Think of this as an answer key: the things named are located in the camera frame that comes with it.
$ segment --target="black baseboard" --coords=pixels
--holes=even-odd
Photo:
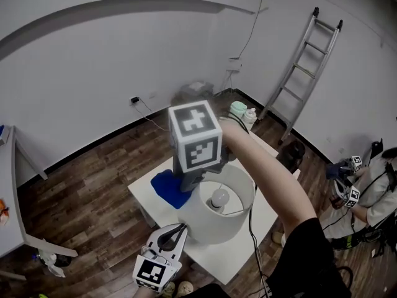
[[[256,105],[257,107],[260,107],[261,109],[264,108],[264,106],[260,102],[256,101],[255,99],[253,99],[246,93],[240,91],[239,89],[235,89],[234,91],[236,93],[238,93],[239,95],[241,95],[243,98],[247,99],[248,101],[250,101],[251,103]],[[269,115],[276,122],[278,122],[280,125],[285,127],[284,122],[280,118],[278,118],[275,114],[273,114],[272,112],[268,112],[267,115]],[[316,155],[318,155],[325,163],[332,163],[330,159],[328,159],[321,151],[319,151],[312,143],[310,143],[304,136],[302,136],[300,133],[298,133],[295,129],[292,129],[291,133],[294,136],[296,136],[297,139],[299,139],[301,142],[303,142],[306,146],[308,146],[313,152],[315,152]]]
[[[219,92],[217,95],[219,94],[223,94],[223,93],[228,93],[232,91],[230,88],[228,89],[224,89],[222,92]],[[264,108],[264,106],[260,103],[257,102],[255,99],[253,99],[252,97],[248,96],[246,93],[240,91],[239,89],[233,89],[233,91],[235,91],[236,93],[238,93],[239,95],[241,95],[243,98],[247,99],[248,101],[250,101],[251,103],[253,103],[254,105],[256,105],[257,107],[260,107],[261,109]],[[152,119],[158,115],[161,115],[164,111],[166,110],[166,108],[161,109],[158,112],[155,112],[153,114],[150,114],[147,116],[147,118]],[[275,121],[277,121],[278,123],[280,123],[281,125],[285,126],[285,124],[281,121],[281,119],[279,119],[275,114],[273,114],[272,112],[269,112],[269,116],[271,116]],[[85,147],[82,147],[81,149],[77,150],[76,152],[72,153],[71,155],[67,156],[66,158],[63,158],[61,161],[55,163],[54,165],[50,166],[49,168],[47,168],[46,170],[44,170],[44,172],[49,175],[50,173],[54,172],[55,170],[59,169],[60,167],[62,167],[63,165],[67,164],[68,162],[72,161],[73,159],[81,156],[83,153],[99,146],[100,144],[120,135],[121,133],[124,133],[130,129],[132,129],[133,127],[136,127],[138,125],[141,125],[143,122],[146,122],[146,120],[144,118],[141,118],[139,120],[136,120],[122,128],[119,128],[117,130],[115,130],[114,132],[103,136],[102,138],[86,145]],[[302,141],[306,146],[308,146],[311,150],[313,150],[324,162],[326,163],[331,163],[331,161],[324,156],[315,146],[313,146],[304,136],[302,136],[300,133],[298,133],[295,129],[293,129],[291,131],[291,133],[296,136],[296,138],[298,138],[300,141]],[[39,175],[34,176],[32,179],[28,180],[27,182],[25,182],[24,184],[22,184],[21,186],[19,186],[17,188],[18,191],[23,191],[24,189],[27,189],[28,187],[30,187],[31,185],[33,185],[34,183],[36,183],[37,181],[39,181],[41,179],[41,177]]]
[[[158,115],[161,115],[167,108],[161,109],[158,112],[154,112],[150,115],[147,115],[146,117],[149,119],[155,118]],[[76,159],[77,157],[81,156],[83,153],[101,145],[102,143],[120,135],[121,133],[124,133],[138,125],[141,125],[142,123],[146,122],[146,119],[141,118],[138,119],[122,128],[119,128],[113,132],[111,132],[110,134],[103,136],[102,138],[86,145],[85,147],[82,147],[81,149],[75,151],[74,153],[72,153],[71,155],[67,156],[66,158],[63,158],[62,160],[58,161],[57,163],[55,163],[54,165],[48,167],[46,170],[44,170],[45,174],[49,175],[50,173],[54,172],[55,170],[59,169],[60,167],[62,167],[63,165],[67,164],[68,162],[72,161],[73,159]],[[36,176],[34,176],[32,179],[26,181],[25,183],[23,183],[22,185],[20,185],[17,188],[17,191],[23,191],[24,189],[27,189],[28,187],[30,187],[31,185],[33,185],[34,183],[38,182],[42,177],[40,177],[38,174]]]

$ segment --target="dark brown wood floor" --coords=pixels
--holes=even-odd
[[[224,94],[214,99],[214,106],[228,107],[235,99],[246,102],[238,94]],[[165,114],[155,121],[167,127]],[[283,127],[270,117],[254,126],[253,131],[278,149]],[[79,256],[64,268],[66,278],[61,279],[32,259],[33,248],[19,248],[0,260],[0,269],[26,275],[27,281],[0,280],[0,296],[30,297],[41,292],[49,298],[132,297],[136,291],[132,281],[135,258],[152,229],[146,225],[127,186],[171,154],[167,133],[145,122],[64,165],[47,181],[20,191],[20,210],[27,232],[73,248]],[[320,214],[328,206],[325,162],[307,148],[300,168],[299,182]],[[282,230],[279,221],[273,230]],[[387,248],[383,256],[371,259],[370,252],[376,247],[374,243],[361,244],[336,253],[338,265],[353,269],[354,297],[382,297],[384,288],[391,288],[396,281],[395,257]],[[260,250],[264,272],[270,274],[282,250],[271,242],[270,235]],[[196,287],[213,280],[188,266],[184,265],[181,280],[191,280]],[[223,287],[231,297],[246,297],[257,290],[254,257]]]

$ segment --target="desk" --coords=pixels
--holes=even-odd
[[[255,134],[250,134],[267,152],[272,156],[277,156],[276,150]],[[234,160],[230,164],[246,172],[238,160]],[[149,220],[148,223],[150,224],[153,219],[159,227],[178,223],[177,210],[160,198],[150,183],[156,174],[166,169],[172,169],[172,158],[128,186],[130,192],[140,203],[145,218]],[[297,170],[294,177],[298,178],[299,174],[300,170]],[[252,231],[258,240],[258,244],[263,241],[276,218],[277,214],[258,190],[252,207]],[[188,237],[184,251],[217,280],[227,284],[254,253],[252,244],[247,217],[241,230],[230,241],[217,245],[205,245]]]
[[[0,257],[7,255],[23,244],[50,253],[77,256],[78,254],[75,250],[54,245],[26,234],[18,204],[15,177],[15,147],[19,149],[32,168],[44,180],[47,179],[47,175],[38,167],[36,162],[30,157],[28,150],[23,146],[23,142],[18,137],[15,127],[11,127],[7,143],[0,147],[0,199],[3,199],[9,208],[8,222],[5,226],[0,227]]]

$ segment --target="black t-shirt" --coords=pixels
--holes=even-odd
[[[351,297],[334,265],[332,246],[317,218],[301,223],[292,231],[266,283],[271,298]]]

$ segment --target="aluminum ladder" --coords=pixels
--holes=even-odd
[[[288,137],[288,135],[290,134],[291,129],[295,125],[295,122],[297,121],[297,119],[298,119],[300,113],[302,112],[305,104],[307,103],[311,93],[313,92],[314,87],[316,86],[317,81],[319,80],[321,73],[323,72],[324,67],[328,61],[328,58],[332,52],[332,49],[334,48],[337,36],[339,35],[339,33],[341,32],[341,29],[342,29],[343,20],[340,20],[338,26],[335,28],[335,27],[332,27],[331,25],[317,19],[318,14],[319,14],[319,9],[318,9],[318,7],[316,7],[313,11],[312,16],[311,16],[311,20],[308,24],[305,35],[303,36],[303,39],[300,42],[299,47],[297,48],[295,54],[293,55],[291,64],[290,64],[285,76],[281,80],[280,84],[278,85],[277,89],[273,93],[272,97],[267,102],[264,110],[261,112],[261,114],[258,117],[258,121],[260,121],[265,117],[265,115],[268,111],[271,111],[273,114],[275,114],[278,118],[280,118],[286,124],[287,129],[285,130],[283,136],[279,140],[279,145],[281,145],[284,142],[284,140]],[[320,26],[330,30],[333,33],[332,38],[330,39],[326,50],[323,50],[320,47],[318,47],[317,45],[314,45],[311,42],[309,42],[309,38],[313,32],[315,25],[320,25]],[[323,59],[321,60],[321,64],[318,66],[317,71],[315,73],[312,73],[311,71],[306,70],[305,68],[303,68],[302,66],[300,66],[298,64],[299,59],[301,58],[303,52],[305,51],[306,46],[308,46],[308,45],[323,54]],[[300,98],[293,91],[291,91],[290,89],[285,87],[286,83],[290,79],[295,68],[301,70],[302,72],[304,72],[304,74],[308,75],[311,78],[310,84],[309,84],[308,89],[306,90],[303,98]],[[280,93],[282,91],[286,91],[287,93],[289,93],[293,98],[295,98],[299,102],[298,111],[297,111],[296,115],[292,118],[292,120],[288,120],[286,117],[284,117],[280,112],[278,112],[273,107],[274,102],[280,96]]]

